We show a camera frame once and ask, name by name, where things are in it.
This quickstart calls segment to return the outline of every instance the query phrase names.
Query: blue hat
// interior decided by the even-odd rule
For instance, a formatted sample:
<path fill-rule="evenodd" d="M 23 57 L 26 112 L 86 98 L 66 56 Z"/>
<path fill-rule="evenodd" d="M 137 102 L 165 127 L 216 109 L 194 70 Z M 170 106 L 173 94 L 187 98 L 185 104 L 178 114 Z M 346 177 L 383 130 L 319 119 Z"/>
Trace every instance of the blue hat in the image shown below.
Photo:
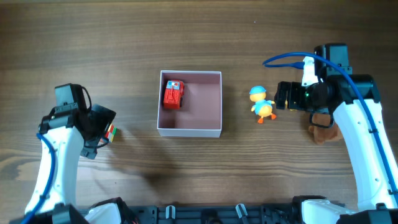
<path fill-rule="evenodd" d="M 267 90 L 262 86 L 255 86 L 251 88 L 250 94 L 265 93 Z"/>

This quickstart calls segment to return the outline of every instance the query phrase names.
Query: rubik's cube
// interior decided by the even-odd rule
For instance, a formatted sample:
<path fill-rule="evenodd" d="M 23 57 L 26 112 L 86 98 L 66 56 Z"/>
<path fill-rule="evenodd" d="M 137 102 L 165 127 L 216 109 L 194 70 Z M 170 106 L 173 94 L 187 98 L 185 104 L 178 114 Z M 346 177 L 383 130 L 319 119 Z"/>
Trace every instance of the rubik's cube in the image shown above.
<path fill-rule="evenodd" d="M 113 141 L 113 136 L 116 134 L 117 128 L 111 124 L 108 128 L 108 131 L 105 133 L 105 137 L 109 139 L 109 142 Z"/>

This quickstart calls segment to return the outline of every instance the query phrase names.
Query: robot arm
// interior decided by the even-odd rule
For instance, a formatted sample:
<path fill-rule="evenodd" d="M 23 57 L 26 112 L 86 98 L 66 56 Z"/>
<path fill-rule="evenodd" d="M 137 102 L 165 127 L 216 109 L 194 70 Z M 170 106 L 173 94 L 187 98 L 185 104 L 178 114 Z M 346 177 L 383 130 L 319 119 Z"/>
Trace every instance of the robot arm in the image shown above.
<path fill-rule="evenodd" d="M 50 192 L 38 211 L 47 212 L 54 209 L 59 203 L 75 206 L 76 200 L 76 173 L 81 149 L 84 146 L 84 139 L 76 127 L 66 128 L 65 126 L 51 129 L 44 134 L 55 151 L 55 173 L 51 183 Z M 51 155 L 46 143 L 42 142 L 42 160 L 40 163 L 39 175 L 37 176 L 36 187 L 31 200 L 26 206 L 25 213 L 33 210 L 39 202 L 44 191 L 51 168 Z"/>
<path fill-rule="evenodd" d="M 397 182 L 398 168 L 392 154 L 389 141 L 384 130 L 380 103 L 373 100 L 365 100 L 377 125 L 382 146 L 392 176 Z M 358 100 L 353 104 L 340 104 L 333 117 L 343 133 L 347 145 L 349 158 L 354 170 L 358 191 L 359 211 L 376 209 L 377 203 L 384 203 L 387 208 L 398 208 L 391 185 L 386 174 L 381 155 L 377 149 L 369 121 L 366 118 L 362 106 Z"/>
<path fill-rule="evenodd" d="M 88 108 L 83 90 L 90 101 Z M 115 112 L 100 105 L 92 106 L 87 90 L 80 85 L 57 86 L 55 95 L 57 106 L 43 117 L 39 125 L 38 137 L 43 144 L 42 160 L 23 223 L 41 213 L 50 212 L 54 216 L 57 212 L 77 212 L 73 206 L 79 157 L 95 158 L 97 148 L 108 142 L 104 134 L 116 116 Z M 100 139 L 106 143 L 99 146 Z M 65 210 L 66 207 L 57 208 L 59 205 L 67 205 L 68 210 Z"/>
<path fill-rule="evenodd" d="M 302 64 L 267 64 L 289 56 L 308 57 Z M 382 217 L 386 220 L 382 220 L 381 223 L 391 223 L 389 209 L 398 208 L 398 168 L 384 130 L 380 96 L 372 77 L 352 75 L 345 44 L 319 46 L 315 48 L 315 55 L 303 52 L 279 55 L 266 60 L 264 65 L 304 69 L 302 83 L 279 83 L 275 95 L 277 108 L 284 109 L 287 101 L 289 109 L 308 111 L 311 117 L 314 113 L 330 114 L 330 126 L 336 122 L 340 127 L 354 170 L 359 213 L 352 215 L 354 211 L 333 205 L 327 200 L 310 199 L 301 203 L 302 220 L 307 224 L 350 223 L 360 215 L 370 217 L 370 212 L 386 212 L 374 218 L 374 222 Z M 374 120 L 376 126 L 371 124 L 370 120 Z M 329 128 L 319 124 L 313 125 Z"/>

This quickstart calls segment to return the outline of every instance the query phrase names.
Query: wood grain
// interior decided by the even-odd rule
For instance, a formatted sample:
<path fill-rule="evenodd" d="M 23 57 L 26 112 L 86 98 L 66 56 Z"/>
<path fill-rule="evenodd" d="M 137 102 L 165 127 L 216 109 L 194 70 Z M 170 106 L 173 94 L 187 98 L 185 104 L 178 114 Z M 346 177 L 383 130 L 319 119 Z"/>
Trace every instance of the wood grain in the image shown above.
<path fill-rule="evenodd" d="M 114 143 L 81 158 L 77 204 L 121 196 L 130 205 L 286 202 L 324 195 L 356 207 L 343 141 L 317 146 L 308 115 L 276 111 L 256 123 L 248 92 L 302 72 L 265 69 L 263 60 L 349 46 L 355 73 L 374 76 L 384 122 L 398 148 L 396 2 L 209 1 L 0 6 L 0 222 L 30 199 L 41 149 L 37 125 L 55 104 L 53 88 L 86 86 L 94 103 L 115 110 Z M 161 70 L 223 74 L 219 139 L 161 138 L 156 130 Z"/>

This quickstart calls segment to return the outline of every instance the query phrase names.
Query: cable clip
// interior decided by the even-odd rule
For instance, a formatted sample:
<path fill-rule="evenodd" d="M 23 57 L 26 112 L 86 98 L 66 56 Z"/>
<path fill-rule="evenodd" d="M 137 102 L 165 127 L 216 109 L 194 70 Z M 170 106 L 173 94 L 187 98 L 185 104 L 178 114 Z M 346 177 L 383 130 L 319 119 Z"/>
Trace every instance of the cable clip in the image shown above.
<path fill-rule="evenodd" d="M 379 131 L 377 130 L 377 128 L 376 129 L 372 129 L 372 130 L 370 130 L 369 129 L 369 133 L 371 133 L 371 134 L 373 134 L 373 133 L 378 133 Z"/>
<path fill-rule="evenodd" d="M 389 195 L 398 194 L 398 191 L 391 191 L 390 189 L 388 189 L 388 194 Z"/>
<path fill-rule="evenodd" d="M 40 196 L 39 196 L 39 198 L 40 198 L 40 199 L 44 199 L 44 200 L 45 200 L 45 199 L 48 199 L 48 198 L 50 198 L 50 195 L 46 195 L 46 196 L 44 196 L 44 195 L 40 195 Z"/>

